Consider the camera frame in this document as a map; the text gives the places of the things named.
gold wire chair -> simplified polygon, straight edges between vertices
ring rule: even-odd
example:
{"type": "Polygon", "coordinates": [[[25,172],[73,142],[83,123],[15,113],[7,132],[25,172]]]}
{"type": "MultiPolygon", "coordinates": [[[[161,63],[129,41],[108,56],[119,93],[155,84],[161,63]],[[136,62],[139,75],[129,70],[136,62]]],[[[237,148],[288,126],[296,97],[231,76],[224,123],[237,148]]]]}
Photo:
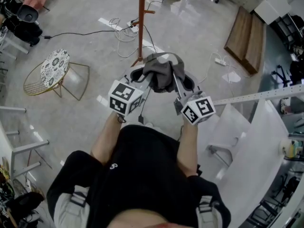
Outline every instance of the gold wire chair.
{"type": "Polygon", "coordinates": [[[60,49],[52,52],[44,62],[40,63],[29,73],[24,81],[23,89],[27,95],[40,95],[42,93],[53,90],[60,98],[62,98],[61,87],[64,87],[76,100],[80,101],[86,91],[89,82],[89,73],[89,66],[69,62],[69,55],[67,51],[60,49]],[[79,75],[71,67],[71,65],[87,67],[87,80],[84,90],[79,98],[72,94],[71,91],[63,85],[64,77],[70,69],[79,75]]]}

wooden board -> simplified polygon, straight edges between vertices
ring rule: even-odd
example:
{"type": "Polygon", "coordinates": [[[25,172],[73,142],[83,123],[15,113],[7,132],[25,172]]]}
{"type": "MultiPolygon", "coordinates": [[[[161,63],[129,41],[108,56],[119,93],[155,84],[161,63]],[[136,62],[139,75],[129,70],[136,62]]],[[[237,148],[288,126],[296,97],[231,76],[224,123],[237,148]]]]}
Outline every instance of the wooden board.
{"type": "Polygon", "coordinates": [[[224,49],[249,74],[259,71],[264,51],[264,23],[240,7],[224,49]]]}
{"type": "Polygon", "coordinates": [[[250,73],[256,74],[260,68],[263,51],[264,24],[255,15],[252,15],[252,26],[249,37],[249,44],[245,54],[243,67],[250,73]]]}
{"type": "Polygon", "coordinates": [[[242,64],[248,47],[252,16],[240,7],[224,49],[242,64]]]}

white cable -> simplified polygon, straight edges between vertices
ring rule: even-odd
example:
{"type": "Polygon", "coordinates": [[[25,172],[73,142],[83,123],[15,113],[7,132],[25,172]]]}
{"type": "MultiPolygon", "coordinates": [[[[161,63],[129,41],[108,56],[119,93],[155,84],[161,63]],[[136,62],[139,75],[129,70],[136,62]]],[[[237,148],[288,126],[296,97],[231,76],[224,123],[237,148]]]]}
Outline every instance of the white cable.
{"type": "Polygon", "coordinates": [[[203,82],[207,77],[208,77],[208,72],[209,72],[209,69],[210,69],[210,66],[211,66],[211,57],[212,57],[212,55],[213,54],[216,54],[216,55],[218,55],[219,56],[219,58],[220,58],[220,60],[222,60],[222,57],[220,56],[220,54],[219,53],[216,53],[216,52],[212,52],[211,53],[211,55],[210,55],[210,57],[209,57],[209,66],[208,66],[208,69],[207,69],[207,73],[206,73],[206,76],[202,79],[202,80],[200,80],[199,81],[199,83],[201,83],[201,82],[203,82]]]}
{"type": "MultiPolygon", "coordinates": [[[[120,57],[123,57],[123,58],[128,58],[129,56],[133,55],[137,50],[138,48],[136,48],[131,54],[127,55],[127,56],[122,56],[120,53],[119,53],[119,43],[122,41],[122,42],[130,42],[130,41],[133,41],[135,40],[135,37],[138,35],[138,32],[135,34],[135,35],[129,35],[127,30],[125,29],[123,31],[123,33],[127,36],[127,37],[131,37],[132,39],[130,40],[123,40],[121,39],[121,34],[119,33],[119,31],[117,30],[117,27],[119,25],[119,22],[120,22],[120,18],[113,18],[109,21],[109,25],[111,26],[111,28],[114,30],[114,33],[115,33],[115,36],[116,38],[118,39],[118,44],[117,44],[117,54],[120,56],[120,57]]],[[[155,52],[158,52],[158,50],[155,48],[155,47],[152,47],[152,46],[144,46],[143,48],[153,48],[155,50],[155,52]]]]}
{"type": "MultiPolygon", "coordinates": [[[[230,60],[229,60],[229,66],[230,66],[230,67],[234,67],[234,68],[237,69],[239,72],[241,72],[241,69],[239,69],[239,68],[236,67],[236,66],[231,65],[230,60]]],[[[242,76],[245,77],[245,78],[251,78],[251,77],[252,77],[252,76],[247,76],[247,75],[243,74],[243,72],[241,72],[241,73],[242,73],[242,76]]]]}
{"type": "MultiPolygon", "coordinates": [[[[227,70],[227,81],[228,81],[229,89],[231,90],[232,95],[233,95],[233,97],[234,97],[234,92],[233,92],[233,90],[232,90],[232,88],[231,88],[231,86],[230,86],[230,80],[229,80],[230,68],[231,68],[231,67],[234,67],[234,68],[237,69],[239,72],[241,72],[241,70],[240,70],[239,68],[237,68],[236,66],[231,65],[230,60],[228,60],[228,63],[225,61],[225,58],[228,57],[227,55],[224,56],[223,59],[222,59],[222,57],[221,57],[221,55],[220,55],[219,53],[216,53],[216,52],[211,53],[211,55],[210,55],[210,57],[209,57],[209,67],[208,67],[208,69],[207,69],[207,73],[206,73],[205,77],[204,77],[201,81],[199,81],[199,83],[202,83],[202,82],[208,77],[208,72],[209,72],[209,69],[210,69],[210,66],[211,66],[211,57],[212,57],[213,54],[218,55],[218,56],[219,56],[219,59],[220,59],[221,61],[223,61],[227,66],[229,66],[229,67],[228,67],[228,70],[227,70]]],[[[251,76],[246,76],[246,75],[244,75],[243,73],[242,73],[242,76],[243,76],[243,77],[246,77],[246,78],[250,78],[250,77],[251,77],[251,76]]]]}

wooden coat rack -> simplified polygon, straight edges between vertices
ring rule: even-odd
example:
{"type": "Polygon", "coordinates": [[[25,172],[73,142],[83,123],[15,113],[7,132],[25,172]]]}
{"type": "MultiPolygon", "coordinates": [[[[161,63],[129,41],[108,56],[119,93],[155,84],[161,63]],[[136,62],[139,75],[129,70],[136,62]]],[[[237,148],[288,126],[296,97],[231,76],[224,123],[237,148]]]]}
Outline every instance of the wooden coat rack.
{"type": "Polygon", "coordinates": [[[144,9],[145,0],[139,0],[139,8],[138,8],[138,21],[132,23],[132,25],[138,25],[138,57],[136,61],[132,64],[131,67],[135,66],[136,63],[141,62],[143,60],[143,19],[145,13],[155,13],[155,11],[145,10],[144,9]]]}

white panel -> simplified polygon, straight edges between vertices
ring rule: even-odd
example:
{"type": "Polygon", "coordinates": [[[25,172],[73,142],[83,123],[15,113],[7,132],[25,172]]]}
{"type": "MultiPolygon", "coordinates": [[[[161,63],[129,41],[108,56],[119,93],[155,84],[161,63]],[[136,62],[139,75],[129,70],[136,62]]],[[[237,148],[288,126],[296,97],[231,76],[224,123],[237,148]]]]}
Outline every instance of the white panel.
{"type": "Polygon", "coordinates": [[[291,10],[287,0],[267,0],[267,2],[276,10],[280,17],[285,16],[291,10]]]}
{"type": "Polygon", "coordinates": [[[214,133],[214,129],[219,121],[219,116],[212,115],[208,120],[198,125],[198,153],[203,153],[208,146],[209,140],[214,133]]]}
{"type": "Polygon", "coordinates": [[[240,147],[236,144],[238,140],[246,136],[249,128],[250,123],[247,119],[231,104],[227,104],[214,129],[209,145],[233,146],[227,147],[227,149],[231,151],[232,157],[235,158],[240,147]]]}
{"type": "Polygon", "coordinates": [[[262,200],[284,156],[279,146],[288,131],[270,101],[260,100],[247,136],[218,188],[231,212],[229,228],[239,227],[262,200]]]}
{"type": "Polygon", "coordinates": [[[263,0],[260,5],[256,7],[255,12],[268,25],[275,21],[278,17],[280,17],[277,11],[270,5],[270,3],[268,3],[267,0],[263,0]]]}

